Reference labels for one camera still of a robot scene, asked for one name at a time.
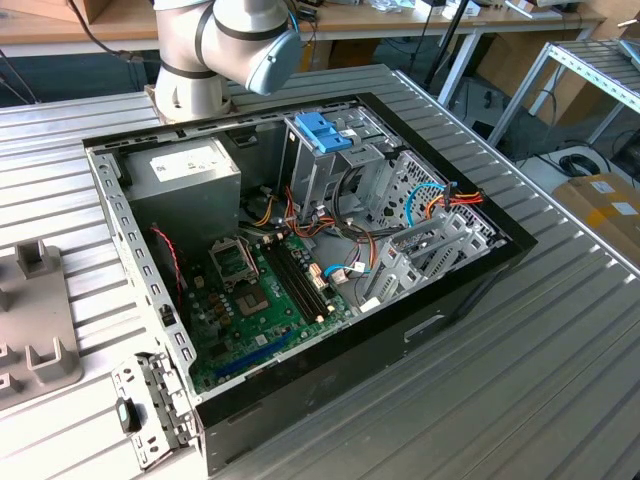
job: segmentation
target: green motherboard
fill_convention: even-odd
[[[267,251],[265,245],[247,242],[244,249],[229,248],[222,255],[215,254],[217,262],[210,257],[201,259],[185,276],[189,288],[185,292],[183,314],[191,320],[190,337],[197,352],[191,368],[197,393],[210,390],[351,318],[347,302],[331,287],[319,291],[313,286],[313,276],[308,272],[313,261],[299,238],[290,236],[282,240],[279,248],[280,258],[274,258],[273,251]],[[243,256],[245,260],[249,257],[256,275],[248,275],[249,280],[231,286],[228,279],[245,266]],[[283,269],[283,263],[291,269],[294,262],[296,272]],[[291,273],[298,276],[295,284],[291,283]],[[314,296],[326,309],[325,316],[309,313],[305,304],[308,296],[298,297],[297,301],[292,298],[291,293],[298,295],[295,289],[303,283],[307,294],[315,289]]]

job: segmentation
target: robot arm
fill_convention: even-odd
[[[269,95],[300,61],[283,0],[156,0],[154,8],[162,59],[156,105],[172,120],[226,113],[226,78]]]

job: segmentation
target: blue plastic clip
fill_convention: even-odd
[[[353,146],[350,138],[340,135],[335,125],[319,113],[296,116],[296,125],[322,153],[337,152]]]

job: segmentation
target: aluminum work table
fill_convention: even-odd
[[[620,478],[640,469],[637,270],[401,73],[294,76],[243,111],[371,91],[479,184],[538,246],[463,321],[231,464],[230,479]],[[111,244],[80,139],[157,125],[144,94],[0,110],[0,249],[33,237],[64,255],[85,370],[0,412],[0,472],[131,479],[110,370],[157,347]],[[154,479],[197,479],[187,449]]]

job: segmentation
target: expansion slot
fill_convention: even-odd
[[[216,370],[216,376],[220,378],[220,377],[225,377],[226,375],[233,375],[239,370],[242,370],[254,363],[262,361],[264,358],[268,357],[269,355],[272,355],[276,353],[278,350],[281,350],[286,345],[290,335],[291,335],[291,332],[282,336],[278,340],[270,343],[269,345],[265,345],[264,347],[259,348],[255,352],[251,352],[250,354],[245,355],[244,357],[239,358],[237,360],[234,360],[233,362],[229,363],[228,365],[225,365],[222,368],[219,368],[218,370]]]
[[[265,246],[264,257],[307,323],[323,321],[329,314],[324,299],[300,270],[291,251],[282,243]]]

